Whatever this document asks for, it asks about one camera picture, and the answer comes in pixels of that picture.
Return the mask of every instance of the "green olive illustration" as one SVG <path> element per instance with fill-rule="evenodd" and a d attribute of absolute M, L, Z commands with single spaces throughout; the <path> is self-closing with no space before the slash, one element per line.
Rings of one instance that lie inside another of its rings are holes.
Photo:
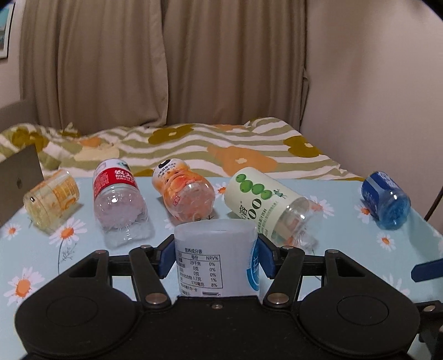
<path fill-rule="evenodd" d="M 242 181 L 245 181 L 245 180 L 246 180 L 246 175 L 245 174 L 238 174 L 235 177 L 235 181 L 238 182 L 238 183 L 241 183 Z"/>
<path fill-rule="evenodd" d="M 263 191 L 263 192 L 261 193 L 261 195 L 260 195 L 260 197 L 261 197 L 263 200 L 267 200 L 267 199 L 269 199 L 271 196 L 272 196 L 272 191 L 271 191 L 271 190 L 265 190 L 265 191 Z"/>
<path fill-rule="evenodd" d="M 248 192 L 252 189 L 252 181 L 251 180 L 245 180 L 242 181 L 240 184 L 240 191 L 241 192 Z"/>
<path fill-rule="evenodd" d="M 263 190 L 264 190 L 263 184 L 254 184 L 254 186 L 252 186 L 252 193 L 254 195 L 260 194 Z"/>

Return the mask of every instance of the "light blue tablecloth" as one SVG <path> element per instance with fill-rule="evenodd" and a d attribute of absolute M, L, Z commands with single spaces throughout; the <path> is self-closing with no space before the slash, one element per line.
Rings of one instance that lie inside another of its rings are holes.
<path fill-rule="evenodd" d="M 227 179 L 209 179 L 214 187 L 222 188 Z M 0 360 L 18 359 L 24 349 L 14 330 L 14 313 L 24 297 L 48 283 L 94 250 L 106 248 L 96 226 L 92 207 L 92 179 L 77 179 L 81 208 L 70 218 L 65 229 L 53 236 L 30 227 L 23 210 L 0 232 Z M 413 301 L 443 298 L 443 279 L 414 283 L 411 269 L 420 262 L 437 259 L 443 251 L 443 238 L 414 211 L 406 224 L 396 231 L 380 230 L 360 200 L 361 183 L 356 181 L 282 180 L 284 185 L 310 198 L 324 209 L 324 219 L 317 234 L 315 254 L 326 249 L 339 249 L 389 282 Z M 174 222 L 163 206 L 162 199 L 151 185 L 151 178 L 138 178 L 137 183 L 146 199 L 150 221 L 155 228 L 151 239 L 133 242 L 111 255 L 127 254 L 132 248 L 148 243 L 160 244 L 174 231 Z M 215 218 L 225 218 L 230 212 L 219 195 L 215 201 Z M 129 278 L 115 278 L 114 287 L 134 299 Z M 175 266 L 163 285 L 174 298 L 179 293 Z M 270 285 L 260 273 L 260 295 Z M 314 277 L 303 280 L 300 298 L 319 287 Z"/>

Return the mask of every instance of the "framed picture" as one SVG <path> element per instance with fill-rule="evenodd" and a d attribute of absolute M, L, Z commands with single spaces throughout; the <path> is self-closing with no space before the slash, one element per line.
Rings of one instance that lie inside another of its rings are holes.
<path fill-rule="evenodd" d="M 0 59 L 8 57 L 9 34 L 11 32 L 12 12 L 15 3 L 9 4 L 0 10 Z"/>

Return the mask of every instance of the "brown curtain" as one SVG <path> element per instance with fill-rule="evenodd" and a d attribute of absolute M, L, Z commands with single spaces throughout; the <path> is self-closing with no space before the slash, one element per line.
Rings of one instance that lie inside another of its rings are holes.
<path fill-rule="evenodd" d="M 160 0 L 28 0 L 21 97 L 39 122 L 82 133 L 166 122 Z"/>
<path fill-rule="evenodd" d="M 274 116 L 299 129 L 304 0 L 163 0 L 162 6 L 168 123 Z"/>

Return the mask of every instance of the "nutrition facts table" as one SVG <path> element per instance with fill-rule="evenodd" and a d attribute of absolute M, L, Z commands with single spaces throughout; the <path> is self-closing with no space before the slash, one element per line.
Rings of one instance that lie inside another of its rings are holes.
<path fill-rule="evenodd" d="M 223 289 L 220 255 L 206 255 L 201 249 L 186 250 L 190 252 L 177 252 L 183 295 L 189 296 L 201 290 L 204 295 L 220 296 L 218 290 Z"/>

